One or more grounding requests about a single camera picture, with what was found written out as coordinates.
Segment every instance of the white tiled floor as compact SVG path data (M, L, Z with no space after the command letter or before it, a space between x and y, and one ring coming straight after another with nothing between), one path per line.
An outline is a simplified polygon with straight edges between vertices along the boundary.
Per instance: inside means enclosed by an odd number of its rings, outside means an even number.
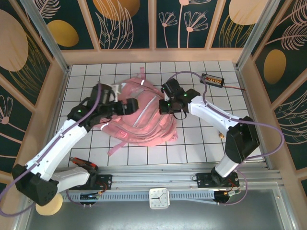
M92 87L98 81L113 84L129 79L139 73L140 67L145 68L146 79L157 88L160 88L161 84L174 73L186 70L194 71L200 75L207 72L213 76L223 76L226 86L239 87L233 64L230 61L76 65L71 69L71 77L66 89L57 131L66 120L66 115L70 110L82 99L90 96ZM185 73L178 75L177 79L185 90L194 88L201 94L204 92L204 86L196 76ZM230 114L239 117L248 115L241 90L210 86L206 99ZM100 130L91 130L71 149L59 167L67 167L69 157L90 160L98 166L115 166L218 162L224 155L223 143L225 139L220 139L219 132L211 124L198 117L187 114L186 119L178 120L177 133L177 141L168 141L155 147L136 147L129 144L109 157L107 155L109 149L120 141ZM259 149L252 153L252 155L259 154Z

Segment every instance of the clock face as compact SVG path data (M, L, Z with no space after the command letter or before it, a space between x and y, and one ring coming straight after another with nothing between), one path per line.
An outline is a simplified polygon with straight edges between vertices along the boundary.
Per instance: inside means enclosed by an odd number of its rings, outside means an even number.
M149 205L152 209L167 208L169 206L169 191L166 188L149 190Z

